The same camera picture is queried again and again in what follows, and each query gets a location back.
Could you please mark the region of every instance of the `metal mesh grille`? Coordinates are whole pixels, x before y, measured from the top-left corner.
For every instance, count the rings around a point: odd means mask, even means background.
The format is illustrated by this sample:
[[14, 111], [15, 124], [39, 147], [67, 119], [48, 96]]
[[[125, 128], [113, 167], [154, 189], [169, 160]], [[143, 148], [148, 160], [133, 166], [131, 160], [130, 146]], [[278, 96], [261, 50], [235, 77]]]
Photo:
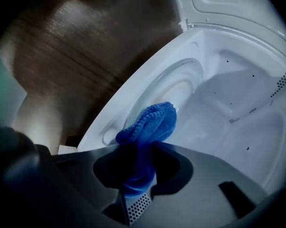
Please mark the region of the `metal mesh grille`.
[[276, 96], [286, 86], [286, 73], [277, 81], [277, 90], [271, 95], [271, 98]]
[[141, 215], [150, 205], [151, 201], [152, 200], [150, 199], [150, 197], [148, 197], [146, 194], [143, 194], [137, 199], [126, 200], [127, 214], [130, 221], [130, 225], [132, 225], [141, 217]]

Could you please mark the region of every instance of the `blue towel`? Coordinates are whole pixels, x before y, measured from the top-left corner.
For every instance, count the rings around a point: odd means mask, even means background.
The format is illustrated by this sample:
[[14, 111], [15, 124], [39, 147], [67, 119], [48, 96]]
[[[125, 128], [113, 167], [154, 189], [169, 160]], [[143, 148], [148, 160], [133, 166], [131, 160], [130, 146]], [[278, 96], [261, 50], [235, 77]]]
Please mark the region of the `blue towel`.
[[133, 144], [137, 148], [133, 174], [124, 183], [125, 197], [136, 198], [150, 187], [155, 176], [150, 144], [167, 139], [175, 129], [176, 121], [176, 109], [171, 103], [164, 102], [147, 107], [132, 126], [117, 134], [115, 139], [121, 147]]

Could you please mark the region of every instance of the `dark plastic part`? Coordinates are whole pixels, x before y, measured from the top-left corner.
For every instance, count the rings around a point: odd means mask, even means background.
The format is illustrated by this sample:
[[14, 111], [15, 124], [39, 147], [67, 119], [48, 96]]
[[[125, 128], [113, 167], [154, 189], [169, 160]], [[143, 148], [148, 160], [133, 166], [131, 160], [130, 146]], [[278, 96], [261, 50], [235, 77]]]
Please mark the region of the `dark plastic part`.
[[104, 209], [103, 214], [107, 215], [109, 218], [114, 219], [121, 224], [129, 226], [129, 218], [127, 215], [127, 208], [124, 195], [119, 193], [117, 200], [114, 204], [109, 205]]
[[132, 174], [136, 160], [134, 146], [121, 146], [102, 156], [94, 164], [94, 173], [105, 187], [122, 190], [122, 185]]
[[60, 169], [60, 168], [64, 168], [64, 167], [70, 167], [76, 165], [76, 161], [75, 160], [66, 160], [66, 161], [60, 161], [56, 163], [56, 166]]
[[70, 185], [47, 147], [12, 129], [0, 129], [0, 214], [4, 226], [122, 227]]
[[228, 199], [238, 218], [246, 216], [256, 206], [232, 181], [219, 184], [220, 189]]
[[192, 163], [172, 150], [172, 145], [156, 142], [153, 144], [152, 155], [157, 175], [157, 185], [151, 189], [152, 199], [155, 195], [169, 195], [180, 191], [192, 178]]

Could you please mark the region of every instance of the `white appliance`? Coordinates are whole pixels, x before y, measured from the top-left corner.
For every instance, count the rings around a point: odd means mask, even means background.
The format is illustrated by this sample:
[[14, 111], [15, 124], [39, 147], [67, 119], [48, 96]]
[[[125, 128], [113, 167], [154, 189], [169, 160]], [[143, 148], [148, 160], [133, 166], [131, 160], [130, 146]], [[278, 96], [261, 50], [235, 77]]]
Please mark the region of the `white appliance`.
[[286, 185], [286, 26], [269, 0], [176, 0], [184, 33], [144, 63], [89, 127], [103, 148], [146, 107], [177, 109], [167, 143], [219, 157], [268, 195]]

